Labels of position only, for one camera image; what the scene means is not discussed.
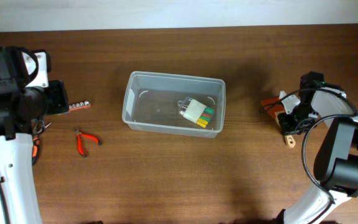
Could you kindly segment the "orange scraper with wooden handle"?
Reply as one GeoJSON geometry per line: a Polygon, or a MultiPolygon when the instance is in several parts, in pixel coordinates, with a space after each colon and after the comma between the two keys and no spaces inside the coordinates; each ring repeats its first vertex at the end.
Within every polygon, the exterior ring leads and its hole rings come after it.
{"type": "MultiPolygon", "coordinates": [[[[276,103],[279,101],[279,97],[275,97],[275,98],[270,98],[270,99],[266,99],[266,100],[261,100],[260,103],[262,105],[262,107],[266,110],[268,109],[273,103],[276,103]]],[[[278,115],[282,114],[282,113],[286,113],[284,107],[282,106],[282,104],[277,104],[275,106],[273,106],[272,109],[268,110],[267,113],[275,119],[276,123],[278,124],[279,128],[281,128],[280,124],[279,124],[279,120],[278,120],[278,115]]],[[[296,145],[296,141],[294,140],[292,135],[284,135],[283,134],[283,138],[285,141],[285,144],[287,147],[289,148],[294,148],[296,145]]]]}

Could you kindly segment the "clear box of coloured bits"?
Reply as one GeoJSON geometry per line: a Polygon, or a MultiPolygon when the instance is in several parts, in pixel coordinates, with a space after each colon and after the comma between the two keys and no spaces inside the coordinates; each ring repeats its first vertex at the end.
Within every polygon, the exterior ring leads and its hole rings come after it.
{"type": "Polygon", "coordinates": [[[177,105],[180,116],[201,128],[206,128],[215,114],[214,109],[191,97],[178,101],[177,105]]]}

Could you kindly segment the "clear plastic container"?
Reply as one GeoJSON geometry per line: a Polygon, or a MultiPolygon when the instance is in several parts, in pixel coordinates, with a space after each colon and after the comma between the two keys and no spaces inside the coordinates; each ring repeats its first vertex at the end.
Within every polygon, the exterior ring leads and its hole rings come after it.
{"type": "Polygon", "coordinates": [[[132,72],[122,120],[131,129],[215,138],[223,130],[226,84],[222,79],[156,72],[132,72]],[[183,117],[190,100],[214,110],[203,128],[183,117]]]}

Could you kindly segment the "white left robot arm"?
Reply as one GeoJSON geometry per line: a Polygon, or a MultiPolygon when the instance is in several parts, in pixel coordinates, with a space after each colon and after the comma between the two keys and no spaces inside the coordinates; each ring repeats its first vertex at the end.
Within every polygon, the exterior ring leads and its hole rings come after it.
{"type": "Polygon", "coordinates": [[[45,50],[0,47],[0,223],[41,223],[32,153],[44,117],[69,110],[61,80],[48,80],[45,50]]]}

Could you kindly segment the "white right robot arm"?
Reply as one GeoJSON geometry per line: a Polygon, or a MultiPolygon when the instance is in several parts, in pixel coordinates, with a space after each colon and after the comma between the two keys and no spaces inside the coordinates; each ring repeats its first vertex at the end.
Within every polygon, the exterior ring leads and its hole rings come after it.
{"type": "Polygon", "coordinates": [[[303,75],[299,90],[281,92],[278,102],[285,110],[277,115],[282,134],[304,135],[301,160],[311,185],[275,221],[321,223],[340,204],[358,197],[358,109],[340,86],[325,82],[318,72],[303,75]],[[306,145],[320,123],[328,131],[309,170],[306,145]]]}

